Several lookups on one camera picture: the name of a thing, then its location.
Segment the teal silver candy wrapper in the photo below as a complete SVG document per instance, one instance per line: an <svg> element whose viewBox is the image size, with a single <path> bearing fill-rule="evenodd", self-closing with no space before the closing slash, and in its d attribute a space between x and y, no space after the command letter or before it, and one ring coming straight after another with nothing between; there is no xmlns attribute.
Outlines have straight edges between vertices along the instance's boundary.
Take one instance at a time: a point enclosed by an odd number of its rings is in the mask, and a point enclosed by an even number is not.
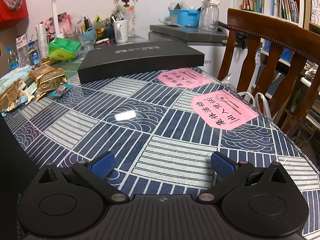
<svg viewBox="0 0 320 240"><path fill-rule="evenodd" d="M52 91L50 96L61 97L63 94L67 93L73 86L67 83L60 85L55 91Z"/></svg>

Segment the gold mooncake packet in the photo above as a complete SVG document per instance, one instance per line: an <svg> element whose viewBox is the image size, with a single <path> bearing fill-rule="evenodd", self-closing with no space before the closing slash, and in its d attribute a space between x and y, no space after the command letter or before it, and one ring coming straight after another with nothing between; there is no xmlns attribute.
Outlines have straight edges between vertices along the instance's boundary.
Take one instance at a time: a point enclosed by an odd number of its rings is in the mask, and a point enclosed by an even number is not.
<svg viewBox="0 0 320 240"><path fill-rule="evenodd" d="M35 83L39 83L42 76L53 71L54 68L48 65L40 66L28 73L27 77L33 79Z"/></svg>
<svg viewBox="0 0 320 240"><path fill-rule="evenodd" d="M3 94L1 94L1 113L24 94L23 90L25 89L25 87L26 84L23 80L17 80L14 81Z"/></svg>
<svg viewBox="0 0 320 240"><path fill-rule="evenodd" d="M60 85L67 82L65 71L62 68L52 69L42 75L38 81L36 95L43 95L47 92L58 89Z"/></svg>

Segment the black box lid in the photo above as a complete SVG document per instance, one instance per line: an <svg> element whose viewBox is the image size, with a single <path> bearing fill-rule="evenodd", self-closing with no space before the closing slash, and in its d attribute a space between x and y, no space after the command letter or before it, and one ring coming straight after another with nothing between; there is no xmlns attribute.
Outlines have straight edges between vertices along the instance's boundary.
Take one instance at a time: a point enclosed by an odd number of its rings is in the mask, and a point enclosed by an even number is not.
<svg viewBox="0 0 320 240"><path fill-rule="evenodd" d="M94 49L78 68L80 83L156 70L200 67L204 53L178 41L131 43Z"/></svg>

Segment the pink paper card near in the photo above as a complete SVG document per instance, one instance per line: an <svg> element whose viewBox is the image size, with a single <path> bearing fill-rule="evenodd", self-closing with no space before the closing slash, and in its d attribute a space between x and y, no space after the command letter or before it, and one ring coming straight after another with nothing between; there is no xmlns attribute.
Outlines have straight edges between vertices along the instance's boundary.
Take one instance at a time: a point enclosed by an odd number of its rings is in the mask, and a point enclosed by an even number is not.
<svg viewBox="0 0 320 240"><path fill-rule="evenodd" d="M226 90L196 96L192 109L212 128L233 130L258 116L258 113Z"/></svg>

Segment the patterned blue tablecloth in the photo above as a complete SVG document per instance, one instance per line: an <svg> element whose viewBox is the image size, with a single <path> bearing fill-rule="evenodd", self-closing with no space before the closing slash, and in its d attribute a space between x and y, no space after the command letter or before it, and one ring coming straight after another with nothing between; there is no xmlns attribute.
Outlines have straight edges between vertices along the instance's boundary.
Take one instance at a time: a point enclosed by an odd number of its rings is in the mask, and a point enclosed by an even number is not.
<svg viewBox="0 0 320 240"><path fill-rule="evenodd" d="M5 116L37 166L69 167L111 151L115 169L106 179L129 196L196 196L216 183L210 168L214 151L257 167L278 161L309 205L303 236L319 239L319 174L267 117L259 114L231 131L212 128L191 101L222 90L218 81L194 89L168 87L155 71L83 84L77 70L84 57L56 64L71 85L66 94L44 96Z"/></svg>

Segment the pink paper card far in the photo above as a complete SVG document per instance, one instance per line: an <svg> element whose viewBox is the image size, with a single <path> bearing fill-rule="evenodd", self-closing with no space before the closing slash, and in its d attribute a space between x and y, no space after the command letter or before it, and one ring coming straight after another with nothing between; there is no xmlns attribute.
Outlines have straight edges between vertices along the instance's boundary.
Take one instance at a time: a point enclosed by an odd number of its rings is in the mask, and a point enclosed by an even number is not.
<svg viewBox="0 0 320 240"><path fill-rule="evenodd" d="M193 89L213 83L214 80L190 68L180 68L162 72L157 80L168 87Z"/></svg>

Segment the white mini fridge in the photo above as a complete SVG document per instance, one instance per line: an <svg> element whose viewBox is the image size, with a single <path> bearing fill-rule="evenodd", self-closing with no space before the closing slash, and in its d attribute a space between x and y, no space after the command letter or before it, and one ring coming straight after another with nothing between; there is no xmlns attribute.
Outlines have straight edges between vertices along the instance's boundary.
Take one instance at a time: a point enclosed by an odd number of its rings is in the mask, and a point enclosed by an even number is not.
<svg viewBox="0 0 320 240"><path fill-rule="evenodd" d="M217 77L225 53L228 36L222 31L210 32L193 27L150 25L150 41L179 41L204 53L201 67L208 74Z"/></svg>

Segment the green tissue pack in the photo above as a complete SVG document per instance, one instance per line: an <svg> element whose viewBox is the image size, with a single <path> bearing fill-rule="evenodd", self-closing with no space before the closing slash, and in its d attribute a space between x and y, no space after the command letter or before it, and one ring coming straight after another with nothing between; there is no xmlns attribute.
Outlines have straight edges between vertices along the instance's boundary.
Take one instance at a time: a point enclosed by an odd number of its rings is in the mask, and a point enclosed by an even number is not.
<svg viewBox="0 0 320 240"><path fill-rule="evenodd" d="M81 47L78 41L56 37L48 46L48 57L58 61L74 60L80 54Z"/></svg>

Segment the small water bottle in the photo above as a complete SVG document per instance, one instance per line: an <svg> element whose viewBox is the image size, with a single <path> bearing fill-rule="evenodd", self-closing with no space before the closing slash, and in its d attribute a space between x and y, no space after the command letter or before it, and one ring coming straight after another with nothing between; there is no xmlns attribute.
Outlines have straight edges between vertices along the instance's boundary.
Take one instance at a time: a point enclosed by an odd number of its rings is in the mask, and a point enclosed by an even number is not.
<svg viewBox="0 0 320 240"><path fill-rule="evenodd" d="M8 57L9 70L12 71L12 70L15 70L17 68L20 68L18 56L14 52L12 46L9 46L7 48L7 52L8 52L8 55L9 55L9 57Z"/></svg>
<svg viewBox="0 0 320 240"><path fill-rule="evenodd" d="M39 56L39 52L35 46L33 41L28 43L28 59L31 69L36 69L41 66L41 58Z"/></svg>

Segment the small teal mesh basket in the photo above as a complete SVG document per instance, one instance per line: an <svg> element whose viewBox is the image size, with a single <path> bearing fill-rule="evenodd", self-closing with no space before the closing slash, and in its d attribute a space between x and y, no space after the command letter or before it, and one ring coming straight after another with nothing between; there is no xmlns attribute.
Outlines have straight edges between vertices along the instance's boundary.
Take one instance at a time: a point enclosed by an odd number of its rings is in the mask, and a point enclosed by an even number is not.
<svg viewBox="0 0 320 240"><path fill-rule="evenodd" d="M79 37L80 43L85 49L92 49L94 48L96 39L97 39L97 32L93 28L88 28L83 34Z"/></svg>

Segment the white desk lamp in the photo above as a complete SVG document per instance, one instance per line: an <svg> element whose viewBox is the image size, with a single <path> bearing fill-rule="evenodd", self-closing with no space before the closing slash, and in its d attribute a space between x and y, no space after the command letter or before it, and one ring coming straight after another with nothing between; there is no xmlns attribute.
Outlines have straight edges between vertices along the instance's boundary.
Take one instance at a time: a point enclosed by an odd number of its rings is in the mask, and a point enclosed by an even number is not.
<svg viewBox="0 0 320 240"><path fill-rule="evenodd" d="M54 28L54 37L64 38L65 30L71 27L71 22L69 20L68 14L66 12L58 14L57 13L57 1L51 0L52 4L52 19Z"/></svg>

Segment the wooden chair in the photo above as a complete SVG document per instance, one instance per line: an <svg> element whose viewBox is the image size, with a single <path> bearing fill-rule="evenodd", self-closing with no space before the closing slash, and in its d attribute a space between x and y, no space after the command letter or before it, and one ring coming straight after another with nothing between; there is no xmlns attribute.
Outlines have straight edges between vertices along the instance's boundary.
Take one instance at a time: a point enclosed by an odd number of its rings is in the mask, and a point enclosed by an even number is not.
<svg viewBox="0 0 320 240"><path fill-rule="evenodd" d="M263 14L229 8L227 11L228 40L220 67L218 80L224 79L230 69L236 37L238 33L247 35L247 56L241 67L237 91L249 89L255 71L255 55L260 47L260 40L271 42L267 63L261 71L254 94L266 94L270 87L276 65L285 48L293 52L289 72L278 85L268 105L275 116L285 101L292 94L299 74L307 61L319 64L319 34Z"/></svg>

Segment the white ceramic mug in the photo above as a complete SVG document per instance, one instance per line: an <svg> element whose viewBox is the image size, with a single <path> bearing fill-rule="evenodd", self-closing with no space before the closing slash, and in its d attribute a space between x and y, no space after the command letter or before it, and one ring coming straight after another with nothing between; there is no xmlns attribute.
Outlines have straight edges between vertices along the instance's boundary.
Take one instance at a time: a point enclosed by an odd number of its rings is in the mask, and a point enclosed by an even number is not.
<svg viewBox="0 0 320 240"><path fill-rule="evenodd" d="M114 36L117 43L125 43L128 41L128 20L114 21Z"/></svg>

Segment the clear water jug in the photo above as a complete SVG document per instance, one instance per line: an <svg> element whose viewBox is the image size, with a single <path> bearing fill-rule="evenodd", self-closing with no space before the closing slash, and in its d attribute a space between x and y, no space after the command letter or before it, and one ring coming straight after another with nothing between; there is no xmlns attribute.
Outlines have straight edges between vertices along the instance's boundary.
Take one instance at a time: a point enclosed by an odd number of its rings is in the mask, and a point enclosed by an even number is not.
<svg viewBox="0 0 320 240"><path fill-rule="evenodd" d="M199 28L204 31L217 32L219 24L220 0L202 0Z"/></svg>

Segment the blue plastic basket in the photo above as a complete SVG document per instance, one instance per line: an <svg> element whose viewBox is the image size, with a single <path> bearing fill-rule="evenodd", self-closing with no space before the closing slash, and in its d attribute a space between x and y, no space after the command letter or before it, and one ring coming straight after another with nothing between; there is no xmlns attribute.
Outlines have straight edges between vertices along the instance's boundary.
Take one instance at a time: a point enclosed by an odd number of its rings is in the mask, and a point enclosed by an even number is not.
<svg viewBox="0 0 320 240"><path fill-rule="evenodd" d="M174 9L169 11L171 22L184 27L198 27L200 12L196 9Z"/></svg>

